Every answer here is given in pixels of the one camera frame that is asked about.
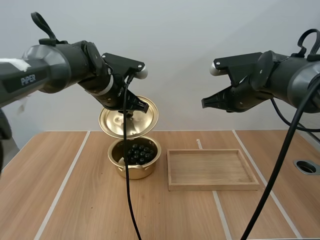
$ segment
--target black ball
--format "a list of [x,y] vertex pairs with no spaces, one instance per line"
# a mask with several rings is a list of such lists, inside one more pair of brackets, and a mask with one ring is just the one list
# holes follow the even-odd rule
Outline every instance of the black ball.
[[150,153],[145,154],[145,159],[151,160],[151,158],[152,158],[152,155]]
[[133,156],[128,158],[128,164],[129,165],[133,165],[133,164],[135,164],[135,162],[136,162],[136,160],[135,160],[135,158]]
[[146,163],[146,160],[145,160],[143,157],[141,157],[140,160],[139,160],[139,162],[140,162],[141,165],[143,165],[143,164]]

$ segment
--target gold pot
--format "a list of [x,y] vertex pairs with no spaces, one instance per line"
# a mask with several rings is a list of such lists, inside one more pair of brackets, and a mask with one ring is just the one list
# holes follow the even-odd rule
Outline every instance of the gold pot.
[[[126,167],[124,164],[120,164],[119,161],[124,157],[124,143],[123,139],[114,141],[108,149],[108,157],[110,161],[115,165],[118,174],[126,178]],[[144,165],[129,165],[129,179],[143,179],[149,176],[156,167],[156,161],[161,155],[160,144],[148,136],[141,136],[135,139],[128,139],[128,149],[132,147],[133,144],[145,145],[154,151],[155,157],[152,161]]]

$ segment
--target pot handle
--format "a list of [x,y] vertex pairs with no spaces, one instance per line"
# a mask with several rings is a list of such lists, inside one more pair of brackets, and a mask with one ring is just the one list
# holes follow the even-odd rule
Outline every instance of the pot handle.
[[[129,165],[128,166],[129,169],[143,169],[143,167],[141,165]],[[126,168],[125,167],[118,167],[118,169],[121,171],[121,172],[125,172],[126,171]]]

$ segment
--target white tape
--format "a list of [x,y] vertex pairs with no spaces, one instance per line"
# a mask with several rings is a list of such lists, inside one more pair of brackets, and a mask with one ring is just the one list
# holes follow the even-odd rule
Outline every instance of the white tape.
[[20,71],[26,72],[29,67],[31,67],[28,63],[26,63],[22,59],[17,58],[0,58],[0,63],[9,63],[15,66]]

